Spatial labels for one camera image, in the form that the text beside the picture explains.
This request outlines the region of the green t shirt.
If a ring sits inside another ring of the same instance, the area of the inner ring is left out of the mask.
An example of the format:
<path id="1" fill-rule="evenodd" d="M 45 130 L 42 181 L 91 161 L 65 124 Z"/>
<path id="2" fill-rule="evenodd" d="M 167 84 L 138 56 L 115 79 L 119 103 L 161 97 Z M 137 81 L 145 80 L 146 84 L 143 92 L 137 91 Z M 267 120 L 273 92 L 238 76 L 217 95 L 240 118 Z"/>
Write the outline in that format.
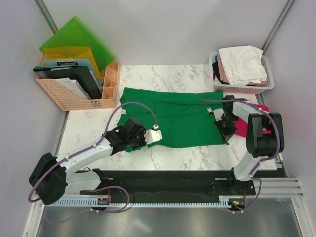
<path id="1" fill-rule="evenodd" d="M 209 103 L 212 110 L 222 108 L 221 91 L 205 93 L 155 92 L 126 87 L 120 98 L 125 113 L 117 125 L 124 125 L 130 118 L 139 119 L 147 129 L 158 122 L 162 140 L 158 145 L 170 148 L 222 145 L 221 135 L 201 99 L 215 100 Z"/>

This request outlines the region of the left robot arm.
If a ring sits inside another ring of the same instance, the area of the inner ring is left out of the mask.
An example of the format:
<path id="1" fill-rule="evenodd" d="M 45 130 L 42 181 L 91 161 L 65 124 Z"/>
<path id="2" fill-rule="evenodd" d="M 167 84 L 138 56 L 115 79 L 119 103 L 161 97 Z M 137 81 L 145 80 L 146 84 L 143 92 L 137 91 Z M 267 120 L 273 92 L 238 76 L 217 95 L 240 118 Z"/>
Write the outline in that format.
<path id="1" fill-rule="evenodd" d="M 42 155 L 29 178 L 31 193 L 45 205 L 53 204 L 73 185 L 73 174 L 80 169 L 128 147 L 136 150 L 161 139 L 160 130 L 146 129 L 141 121 L 130 118 L 81 149 L 57 156 Z"/>

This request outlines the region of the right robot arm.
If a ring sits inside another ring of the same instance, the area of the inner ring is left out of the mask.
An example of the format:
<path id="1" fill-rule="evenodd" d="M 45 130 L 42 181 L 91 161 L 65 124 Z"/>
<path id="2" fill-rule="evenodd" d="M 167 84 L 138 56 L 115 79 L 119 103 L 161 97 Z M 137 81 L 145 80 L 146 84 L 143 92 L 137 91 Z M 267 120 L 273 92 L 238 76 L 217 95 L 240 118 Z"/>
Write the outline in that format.
<path id="1" fill-rule="evenodd" d="M 227 191 L 235 195 L 243 190 L 243 181 L 251 180 L 263 162 L 274 159 L 284 150 L 282 116 L 234 96 L 225 96 L 220 102 L 223 108 L 214 110 L 213 114 L 214 124 L 224 143 L 236 133 L 236 121 L 241 119 L 247 125 L 247 152 L 232 169 L 232 178 L 226 182 Z"/>

